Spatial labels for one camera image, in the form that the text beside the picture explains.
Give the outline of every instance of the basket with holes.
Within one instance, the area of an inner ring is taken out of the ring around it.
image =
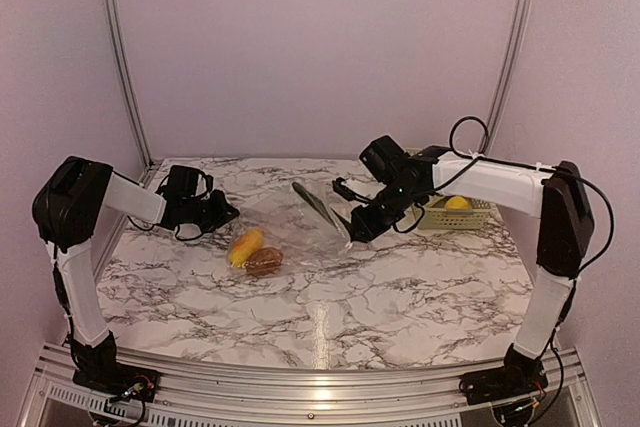
[[[433,196],[424,205],[425,214],[418,224],[418,229],[455,229],[455,230],[477,230],[481,229],[491,213],[491,204],[483,200],[467,199],[471,204],[470,209],[452,210],[446,209],[445,204],[450,197]],[[422,212],[416,207],[412,207],[416,220]]]

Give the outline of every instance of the white marble pattern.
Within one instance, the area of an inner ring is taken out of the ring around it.
[[[354,161],[169,159],[151,188],[175,163],[213,174],[241,211],[294,180],[370,181]],[[481,231],[389,232],[339,260],[261,279],[227,265],[232,230],[181,243],[126,229],[98,285],[120,346],[316,369],[481,360],[504,355],[531,293],[497,211]]]

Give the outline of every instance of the pink wall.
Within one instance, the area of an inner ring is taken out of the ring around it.
[[[493,154],[575,161],[607,192],[618,222],[609,254],[585,274],[564,345],[577,345],[605,426],[636,425],[640,403],[640,0],[533,0]],[[591,253],[607,233],[597,197]],[[537,226],[507,216],[535,263]]]
[[[138,176],[101,0],[0,0],[0,419],[63,328],[31,201],[67,155]],[[98,247],[113,216],[103,219]]]
[[[118,3],[156,157],[353,157],[486,116],[515,0]]]

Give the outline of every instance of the clear plastic bag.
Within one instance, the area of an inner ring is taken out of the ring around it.
[[[351,241],[330,197],[325,183],[294,183],[241,209],[231,224],[227,259],[232,270],[249,277],[287,275],[344,259]]]

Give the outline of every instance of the lemon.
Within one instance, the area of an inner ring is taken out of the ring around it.
[[[447,200],[447,203],[444,204],[444,208],[447,210],[471,210],[471,204],[464,197],[456,195],[455,197],[451,197]]]

